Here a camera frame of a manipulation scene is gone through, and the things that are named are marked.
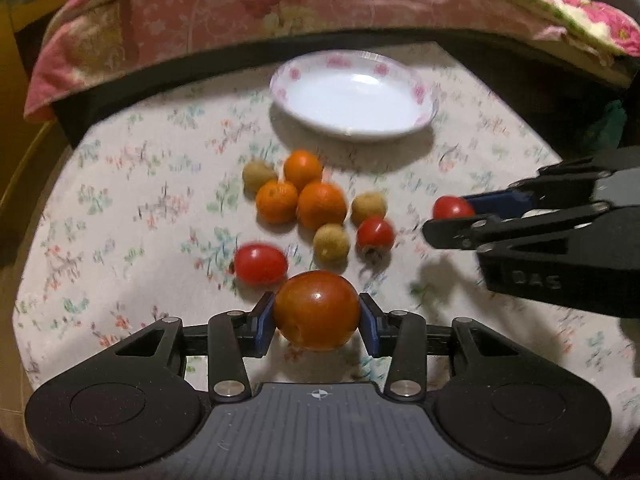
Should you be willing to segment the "yellow wooden cabinet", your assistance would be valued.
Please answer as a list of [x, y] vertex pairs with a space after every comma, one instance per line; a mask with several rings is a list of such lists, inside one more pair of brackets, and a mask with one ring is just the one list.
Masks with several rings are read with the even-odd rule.
[[1, 201], [6, 203], [26, 160], [41, 141], [40, 128], [26, 122], [23, 108], [29, 74], [16, 35], [56, 12], [68, 0], [1, 0]]

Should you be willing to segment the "white floral plate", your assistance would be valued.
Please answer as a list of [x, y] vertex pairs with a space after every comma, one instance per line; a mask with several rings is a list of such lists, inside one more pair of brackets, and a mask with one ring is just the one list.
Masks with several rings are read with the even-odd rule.
[[378, 142], [410, 136], [431, 125], [434, 90], [416, 70], [358, 50], [329, 50], [292, 58], [272, 75], [273, 103], [327, 136]]

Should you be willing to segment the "green floral blanket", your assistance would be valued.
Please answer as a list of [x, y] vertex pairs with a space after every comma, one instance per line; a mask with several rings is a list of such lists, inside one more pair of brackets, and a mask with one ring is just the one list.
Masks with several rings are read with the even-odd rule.
[[598, 51], [639, 58], [639, 24], [615, 6], [597, 0], [514, 1]]

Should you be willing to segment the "large orange tangerine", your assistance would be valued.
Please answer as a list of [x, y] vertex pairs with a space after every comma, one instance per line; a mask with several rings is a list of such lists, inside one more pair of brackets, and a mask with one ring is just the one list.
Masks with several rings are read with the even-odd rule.
[[346, 214], [345, 195], [332, 183], [314, 181], [299, 193], [297, 220], [305, 229], [317, 231], [325, 224], [342, 224]]

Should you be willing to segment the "floral tablecloth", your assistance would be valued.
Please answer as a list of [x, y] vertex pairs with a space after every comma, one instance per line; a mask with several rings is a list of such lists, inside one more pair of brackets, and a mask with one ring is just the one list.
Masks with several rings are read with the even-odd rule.
[[386, 50], [412, 66], [439, 104], [431, 128], [353, 144], [309, 131], [273, 105], [271, 67], [210, 78], [154, 96], [99, 122], [55, 183], [26, 261], [13, 315], [21, 358], [39, 386], [165, 316], [203, 324], [247, 310], [259, 292], [229, 271], [249, 242], [280, 247], [288, 270], [312, 270], [311, 235], [268, 226], [241, 178], [261, 159], [281, 167], [316, 154], [347, 198], [382, 193], [396, 231], [390, 260], [338, 267], [384, 310], [445, 325], [476, 318], [599, 388], [613, 422], [599, 456], [611, 469], [639, 427], [634, 334], [616, 318], [495, 295], [469, 252], [440, 252], [421, 235], [439, 196], [504, 188], [556, 155], [450, 49]]

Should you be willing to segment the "green object at right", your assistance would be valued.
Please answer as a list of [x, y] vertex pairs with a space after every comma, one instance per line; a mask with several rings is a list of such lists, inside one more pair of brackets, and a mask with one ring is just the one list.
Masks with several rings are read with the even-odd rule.
[[608, 103], [604, 115], [592, 124], [582, 138], [582, 148], [588, 155], [617, 148], [622, 138], [627, 115], [620, 101]]

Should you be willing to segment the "pink floral quilt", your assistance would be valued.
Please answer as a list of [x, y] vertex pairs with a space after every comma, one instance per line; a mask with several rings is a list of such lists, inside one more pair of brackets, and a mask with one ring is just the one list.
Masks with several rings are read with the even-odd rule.
[[559, 41], [558, 0], [70, 0], [52, 18], [24, 115], [175, 58], [283, 36], [379, 28], [453, 28]]

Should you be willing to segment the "round cherry tomato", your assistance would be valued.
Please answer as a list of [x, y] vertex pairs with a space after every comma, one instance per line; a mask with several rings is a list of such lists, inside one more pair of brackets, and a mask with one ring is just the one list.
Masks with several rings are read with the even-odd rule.
[[395, 230], [385, 218], [373, 216], [364, 219], [357, 230], [360, 252], [388, 252], [395, 243]]

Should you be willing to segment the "brown longan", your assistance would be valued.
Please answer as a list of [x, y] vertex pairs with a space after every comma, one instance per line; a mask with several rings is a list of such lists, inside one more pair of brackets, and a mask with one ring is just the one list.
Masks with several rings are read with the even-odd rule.
[[352, 223], [355, 226], [371, 217], [384, 218], [387, 214], [387, 202], [382, 193], [364, 192], [357, 195], [352, 201]]
[[347, 258], [350, 249], [349, 236], [341, 224], [328, 223], [314, 234], [314, 255], [324, 263], [336, 263]]
[[242, 180], [247, 192], [257, 193], [266, 183], [278, 180], [274, 167], [262, 159], [252, 159], [242, 170]]

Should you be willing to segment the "oval cherry tomato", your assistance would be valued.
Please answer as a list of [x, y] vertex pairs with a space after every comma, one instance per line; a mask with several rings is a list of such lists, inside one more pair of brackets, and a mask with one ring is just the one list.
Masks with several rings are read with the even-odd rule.
[[282, 281], [288, 274], [288, 259], [281, 249], [269, 244], [252, 243], [240, 246], [233, 258], [235, 275], [250, 286], [269, 286]]

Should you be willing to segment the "large red tomato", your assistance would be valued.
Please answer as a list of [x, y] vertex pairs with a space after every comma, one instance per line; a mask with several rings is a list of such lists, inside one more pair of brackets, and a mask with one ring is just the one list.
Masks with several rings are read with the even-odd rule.
[[276, 293], [273, 318], [293, 346], [332, 351], [343, 347], [359, 325], [358, 292], [341, 275], [329, 271], [297, 274]]

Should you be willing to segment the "small cherry tomato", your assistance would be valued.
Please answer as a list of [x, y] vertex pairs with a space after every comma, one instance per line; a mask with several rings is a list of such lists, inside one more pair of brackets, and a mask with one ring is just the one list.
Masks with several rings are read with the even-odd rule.
[[463, 197], [445, 195], [440, 196], [434, 203], [432, 217], [434, 220], [454, 218], [471, 218], [475, 216], [473, 206]]

